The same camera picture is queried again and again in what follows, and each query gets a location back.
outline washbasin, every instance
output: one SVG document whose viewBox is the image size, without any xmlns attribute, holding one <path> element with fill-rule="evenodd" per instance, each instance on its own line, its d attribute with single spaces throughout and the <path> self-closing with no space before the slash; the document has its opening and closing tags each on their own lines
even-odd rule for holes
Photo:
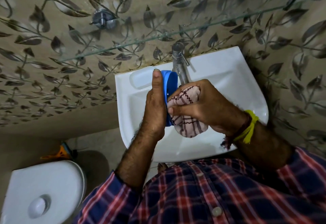
<svg viewBox="0 0 326 224">
<path fill-rule="evenodd" d="M 265 98 L 252 75 L 239 47 L 188 58 L 189 79 L 208 79 L 229 101 L 240 108 L 252 110 L 262 123 L 268 121 Z M 172 62 L 156 66 L 159 70 L 172 70 Z M 130 83 L 133 72 L 115 76 L 119 126 L 122 140 L 129 147 L 142 121 L 146 95 L 151 86 L 136 89 Z M 205 158 L 227 152 L 221 146 L 224 135 L 209 128 L 194 138 L 178 134 L 173 126 L 165 128 L 165 136 L 157 143 L 155 162 L 178 162 Z"/>
</svg>

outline toilet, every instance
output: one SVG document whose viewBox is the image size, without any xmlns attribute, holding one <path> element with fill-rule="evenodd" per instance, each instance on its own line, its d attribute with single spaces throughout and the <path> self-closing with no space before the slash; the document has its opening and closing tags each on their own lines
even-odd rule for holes
<svg viewBox="0 0 326 224">
<path fill-rule="evenodd" d="M 61 224 L 75 214 L 85 191 L 86 177 L 70 160 L 14 170 L 0 224 Z"/>
</svg>

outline hand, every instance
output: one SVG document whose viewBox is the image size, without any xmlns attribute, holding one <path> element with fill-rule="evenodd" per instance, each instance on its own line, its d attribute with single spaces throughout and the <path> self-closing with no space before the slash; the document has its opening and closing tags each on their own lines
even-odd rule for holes
<svg viewBox="0 0 326 224">
<path fill-rule="evenodd" d="M 160 70 L 153 71 L 152 89 L 148 92 L 140 131 L 158 142 L 164 137 L 166 105 L 163 95 L 163 77 Z"/>
<path fill-rule="evenodd" d="M 169 99 L 179 95 L 189 86 L 199 87 L 201 91 L 199 101 L 189 105 L 170 107 L 169 114 L 191 116 L 226 136 L 232 136 L 245 123 L 246 114 L 229 102 L 207 79 L 181 86 Z"/>
</svg>

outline shirt button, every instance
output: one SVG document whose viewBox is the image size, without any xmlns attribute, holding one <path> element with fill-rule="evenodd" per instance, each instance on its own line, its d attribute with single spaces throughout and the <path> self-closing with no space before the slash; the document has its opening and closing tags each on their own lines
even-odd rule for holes
<svg viewBox="0 0 326 224">
<path fill-rule="evenodd" d="M 218 216 L 220 216 L 221 214 L 222 214 L 222 209 L 220 208 L 220 207 L 216 207 L 216 208 L 214 208 L 213 210 L 212 210 L 212 215 L 214 216 L 214 217 L 218 217 Z"/>
</svg>

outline cloth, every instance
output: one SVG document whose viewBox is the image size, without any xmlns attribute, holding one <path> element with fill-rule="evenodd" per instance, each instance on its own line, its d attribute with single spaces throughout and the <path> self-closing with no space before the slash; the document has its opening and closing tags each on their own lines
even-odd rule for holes
<svg viewBox="0 0 326 224">
<path fill-rule="evenodd" d="M 174 96 L 167 103 L 167 108 L 174 105 L 186 105 L 195 103 L 199 100 L 200 89 L 197 86 L 190 86 L 184 89 L 178 96 Z M 190 116 L 172 116 L 171 123 L 176 131 L 184 137 L 195 137 L 208 129 L 208 125 L 199 122 Z"/>
<path fill-rule="evenodd" d="M 241 160 L 187 161 L 157 174 L 141 195 L 112 172 L 73 223 L 326 223 L 325 168 L 302 148 L 266 176 Z"/>
</svg>

